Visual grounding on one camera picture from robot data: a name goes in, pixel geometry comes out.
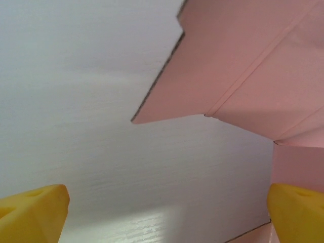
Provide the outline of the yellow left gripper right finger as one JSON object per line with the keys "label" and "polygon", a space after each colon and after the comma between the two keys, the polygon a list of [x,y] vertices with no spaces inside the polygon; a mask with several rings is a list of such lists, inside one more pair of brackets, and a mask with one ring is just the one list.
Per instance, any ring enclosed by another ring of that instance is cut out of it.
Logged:
{"label": "yellow left gripper right finger", "polygon": [[272,184],[267,208],[280,242],[323,243],[323,193]]}

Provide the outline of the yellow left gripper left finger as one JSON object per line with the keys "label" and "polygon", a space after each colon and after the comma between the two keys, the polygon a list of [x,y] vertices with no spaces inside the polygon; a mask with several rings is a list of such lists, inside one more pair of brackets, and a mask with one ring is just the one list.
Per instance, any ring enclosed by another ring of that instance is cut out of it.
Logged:
{"label": "yellow left gripper left finger", "polygon": [[58,242],[70,197],[56,184],[1,199],[1,242]]}

